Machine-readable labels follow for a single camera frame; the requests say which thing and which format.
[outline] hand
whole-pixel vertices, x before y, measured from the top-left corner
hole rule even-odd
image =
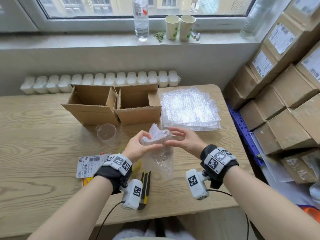
[[[142,130],[130,139],[128,145],[122,153],[122,155],[129,158],[132,163],[138,161],[147,152],[162,148],[162,144],[141,145],[140,139],[143,136],[152,139],[151,135],[148,132]]]
[[[190,129],[184,129],[180,127],[168,128],[173,135],[184,137],[183,140],[168,140],[165,142],[166,146],[180,147],[186,152],[192,154],[196,158],[200,159],[202,150],[208,145],[200,137]]]

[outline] purple plastic crate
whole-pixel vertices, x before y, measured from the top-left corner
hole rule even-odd
[[[243,121],[239,111],[230,109],[229,106],[228,109],[234,122],[235,128],[237,129],[238,133],[243,137],[244,143],[248,146],[249,151],[253,155],[255,162],[259,166],[265,165],[263,159],[257,157],[257,155],[259,155],[260,153],[256,145],[254,144],[254,141],[250,136],[250,131],[248,130],[247,125]]]

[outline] person's left arm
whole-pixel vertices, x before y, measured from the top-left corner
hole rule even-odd
[[[140,139],[151,135],[140,131],[131,138],[122,155],[132,163],[138,161],[152,149],[159,149],[161,144],[144,146]],[[28,238],[29,240],[87,240],[114,188],[111,181],[102,176],[94,177],[89,184],[79,190],[45,223]]]

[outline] clear plastic cup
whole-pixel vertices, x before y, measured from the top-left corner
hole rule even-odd
[[[110,147],[115,147],[121,141],[121,135],[113,124],[103,124],[96,127],[98,138]]]

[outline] bubble wrap sheet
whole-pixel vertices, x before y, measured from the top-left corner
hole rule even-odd
[[[162,144],[159,150],[152,150],[142,157],[142,164],[146,172],[157,171],[167,178],[173,178],[174,149],[166,146],[165,142],[171,140],[171,132],[167,129],[160,130],[156,124],[153,124],[149,130],[152,139],[144,136],[140,140],[143,146]]]
[[[220,129],[219,109],[209,93],[191,87],[160,94],[161,127],[178,126],[194,131]]]

